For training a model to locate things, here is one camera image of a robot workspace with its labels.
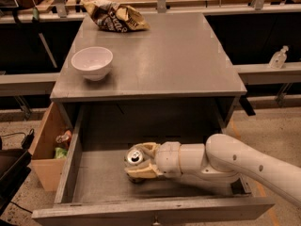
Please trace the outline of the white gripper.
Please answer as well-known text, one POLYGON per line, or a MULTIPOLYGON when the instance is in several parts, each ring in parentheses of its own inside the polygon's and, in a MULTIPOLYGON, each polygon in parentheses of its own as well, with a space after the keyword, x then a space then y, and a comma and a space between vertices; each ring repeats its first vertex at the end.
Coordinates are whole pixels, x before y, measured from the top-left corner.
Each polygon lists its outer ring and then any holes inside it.
POLYGON ((179 178, 182 175, 179 159, 180 147, 180 142, 166 142, 161 146, 155 142, 136 144, 134 159, 144 162, 137 166, 127 167, 125 172, 130 177, 139 179, 157 178, 161 172, 166 178, 179 178), (156 165, 150 160, 154 156, 156 165))

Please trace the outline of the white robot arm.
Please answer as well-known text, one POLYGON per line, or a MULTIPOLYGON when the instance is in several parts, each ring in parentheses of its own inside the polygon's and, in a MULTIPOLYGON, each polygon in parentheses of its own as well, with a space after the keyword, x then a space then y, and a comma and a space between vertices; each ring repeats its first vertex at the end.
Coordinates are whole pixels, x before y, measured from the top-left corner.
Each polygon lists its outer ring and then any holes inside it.
POLYGON ((205 143, 138 143, 124 155, 132 179, 179 179, 193 175, 210 182, 233 183, 246 175, 296 206, 301 205, 301 168, 261 153, 224 134, 205 143))

